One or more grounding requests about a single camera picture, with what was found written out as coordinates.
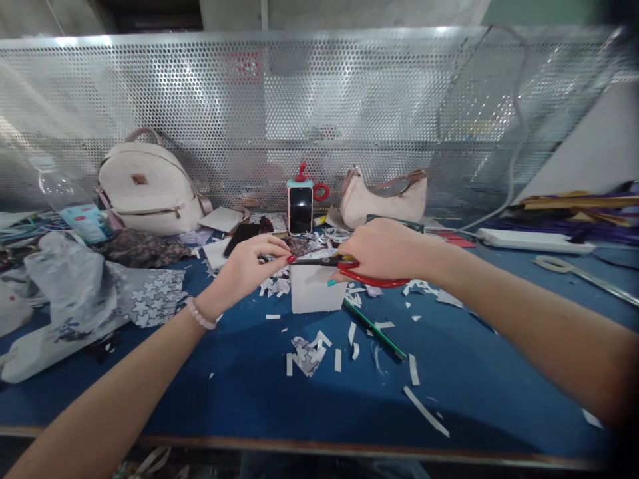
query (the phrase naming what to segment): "hand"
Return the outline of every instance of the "hand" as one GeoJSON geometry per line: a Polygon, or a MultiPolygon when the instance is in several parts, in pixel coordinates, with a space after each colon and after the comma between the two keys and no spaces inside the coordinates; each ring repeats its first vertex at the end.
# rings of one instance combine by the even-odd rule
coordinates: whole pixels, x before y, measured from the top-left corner
{"type": "MultiPolygon", "coordinates": [[[[450,247],[394,220],[375,218],[359,226],[349,239],[339,245],[338,252],[356,258],[360,266],[350,271],[362,276],[430,281],[430,267],[436,269],[437,258],[446,255],[450,247]]],[[[330,279],[338,283],[353,281],[338,271],[330,279]]]]}
{"type": "Polygon", "coordinates": [[[223,311],[239,300],[251,294],[262,282],[295,261],[291,249],[280,238],[270,234],[254,236],[238,243],[218,277],[197,298],[200,312],[207,316],[207,311],[223,311]],[[276,258],[265,264],[258,261],[259,255],[270,255],[276,258]]]}

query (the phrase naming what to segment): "blue tabletop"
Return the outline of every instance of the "blue tabletop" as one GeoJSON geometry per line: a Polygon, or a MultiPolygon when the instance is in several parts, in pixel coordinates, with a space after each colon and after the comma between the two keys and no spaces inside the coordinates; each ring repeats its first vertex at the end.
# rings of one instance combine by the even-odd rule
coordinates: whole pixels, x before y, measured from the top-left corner
{"type": "MultiPolygon", "coordinates": [[[[591,308],[637,331],[636,309],[573,275],[531,263],[535,253],[490,249],[483,259],[591,308]]],[[[628,252],[615,252],[623,261],[628,252]]],[[[639,295],[637,273],[593,257],[561,257],[639,295]]],[[[186,271],[192,295],[209,283],[198,260],[173,265],[186,271]]],[[[437,432],[402,392],[411,384],[408,361],[397,363],[384,350],[380,373],[372,338],[360,327],[361,347],[350,359],[351,316],[342,311],[293,315],[291,297],[253,292],[225,312],[215,332],[204,336],[151,416],[144,435],[175,438],[230,437],[251,440],[316,441],[370,446],[457,451],[461,454],[544,454],[567,459],[604,458],[612,434],[589,425],[581,408],[536,372],[501,336],[474,320],[467,309],[436,303],[433,295],[385,290],[372,299],[361,294],[361,310],[372,321],[392,321],[386,330],[406,353],[417,357],[421,386],[412,388],[433,413],[440,412],[450,439],[437,432]],[[410,309],[405,302],[411,303],[410,309]],[[266,320],[265,314],[280,314],[266,320]],[[418,322],[412,315],[420,315],[418,322]],[[333,342],[312,378],[294,367],[286,376],[291,338],[309,341],[322,330],[333,342]],[[334,370],[334,349],[343,351],[342,372],[334,370]],[[437,402],[427,399],[432,397],[437,402]]],[[[42,313],[0,339],[0,354],[20,335],[46,324],[42,313]]],[[[117,361],[153,333],[129,324],[122,344],[103,364],[79,352],[18,385],[0,392],[0,430],[49,424],[117,361]]]]}

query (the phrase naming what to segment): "plastic water bottle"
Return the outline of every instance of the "plastic water bottle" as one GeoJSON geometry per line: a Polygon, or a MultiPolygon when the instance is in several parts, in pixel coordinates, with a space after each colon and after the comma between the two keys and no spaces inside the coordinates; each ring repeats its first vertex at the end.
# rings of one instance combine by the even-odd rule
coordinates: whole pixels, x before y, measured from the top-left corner
{"type": "Polygon", "coordinates": [[[113,236],[113,230],[87,191],[58,170],[53,158],[32,156],[29,162],[39,172],[38,185],[49,205],[87,244],[113,236]]]}

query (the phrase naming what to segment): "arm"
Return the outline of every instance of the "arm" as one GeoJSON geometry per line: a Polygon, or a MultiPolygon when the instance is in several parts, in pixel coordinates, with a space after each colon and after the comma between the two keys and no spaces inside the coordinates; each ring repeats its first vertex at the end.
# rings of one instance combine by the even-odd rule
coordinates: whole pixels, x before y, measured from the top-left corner
{"type": "MultiPolygon", "coordinates": [[[[546,378],[610,426],[630,414],[639,335],[463,249],[377,219],[339,248],[371,277],[442,287],[515,346],[546,378]],[[377,251],[384,251],[380,257],[377,251]]],[[[336,274],[338,281],[348,278],[336,274]]]]}
{"type": "MultiPolygon", "coordinates": [[[[196,298],[198,310],[215,321],[290,258],[289,247],[274,236],[243,241],[196,298]],[[260,265],[260,254],[277,259],[260,265]]],[[[64,410],[6,478],[110,477],[205,332],[187,308],[180,311],[64,410]]]]}

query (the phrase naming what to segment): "table edge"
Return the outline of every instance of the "table edge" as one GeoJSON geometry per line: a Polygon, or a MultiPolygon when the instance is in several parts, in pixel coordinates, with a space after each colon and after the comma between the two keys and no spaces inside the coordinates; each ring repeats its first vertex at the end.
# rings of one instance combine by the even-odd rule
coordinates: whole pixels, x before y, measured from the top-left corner
{"type": "MultiPolygon", "coordinates": [[[[24,426],[0,426],[0,436],[35,438],[44,428],[24,426]]],[[[512,452],[475,452],[470,450],[440,450],[408,446],[378,446],[320,442],[312,440],[238,438],[232,436],[154,436],[142,435],[136,441],[141,446],[177,446],[204,449],[259,450],[269,452],[303,452],[307,454],[332,454],[337,456],[388,457],[413,459],[426,462],[453,464],[478,464],[546,468],[558,470],[603,470],[603,461],[573,459],[547,454],[519,454],[512,452]]]]}

